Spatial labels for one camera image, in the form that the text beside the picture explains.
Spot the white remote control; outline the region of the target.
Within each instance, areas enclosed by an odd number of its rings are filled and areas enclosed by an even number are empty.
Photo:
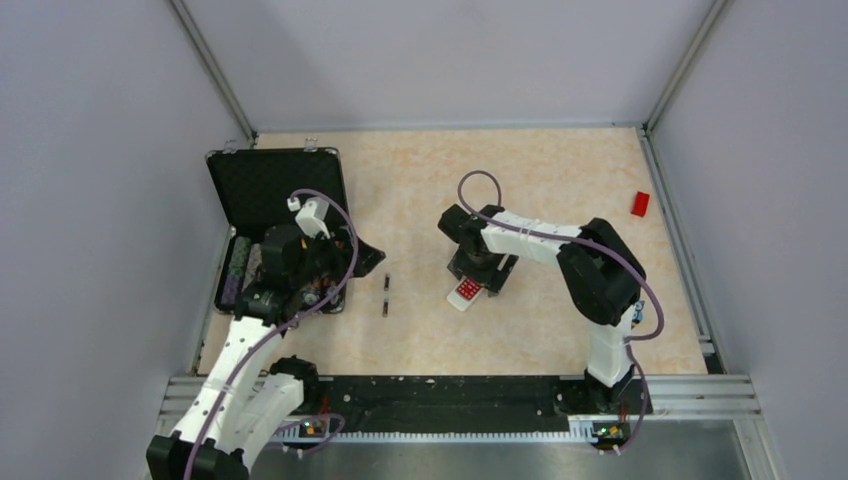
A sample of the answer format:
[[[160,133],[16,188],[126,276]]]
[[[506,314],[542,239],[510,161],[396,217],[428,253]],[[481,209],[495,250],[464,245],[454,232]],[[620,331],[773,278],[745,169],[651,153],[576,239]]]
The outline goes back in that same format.
[[[450,291],[446,299],[448,303],[460,312],[467,311],[484,292],[481,284],[463,276],[459,283]]]

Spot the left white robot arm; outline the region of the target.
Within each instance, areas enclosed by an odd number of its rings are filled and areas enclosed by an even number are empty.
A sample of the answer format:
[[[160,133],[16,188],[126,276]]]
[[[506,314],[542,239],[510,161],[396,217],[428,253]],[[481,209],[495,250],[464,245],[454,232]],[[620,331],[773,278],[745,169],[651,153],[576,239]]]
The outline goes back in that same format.
[[[154,479],[247,479],[260,452],[294,411],[308,413],[321,393],[314,364],[281,359],[255,386],[290,323],[341,299],[352,278],[386,257],[347,228],[308,235],[289,224],[259,245],[257,276],[234,309],[225,344],[191,406],[146,451]]]

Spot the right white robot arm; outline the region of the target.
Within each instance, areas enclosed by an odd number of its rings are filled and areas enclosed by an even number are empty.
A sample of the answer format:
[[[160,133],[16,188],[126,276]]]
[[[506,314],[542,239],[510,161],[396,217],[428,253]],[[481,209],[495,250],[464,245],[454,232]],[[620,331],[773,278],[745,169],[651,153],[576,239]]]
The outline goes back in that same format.
[[[636,385],[625,340],[645,271],[612,225],[601,218],[551,224],[495,205],[473,215],[453,205],[438,228],[457,246],[447,268],[459,282],[447,300],[459,311],[482,295],[498,295],[521,259],[559,269],[574,306],[592,324],[582,398],[591,413],[618,412]]]

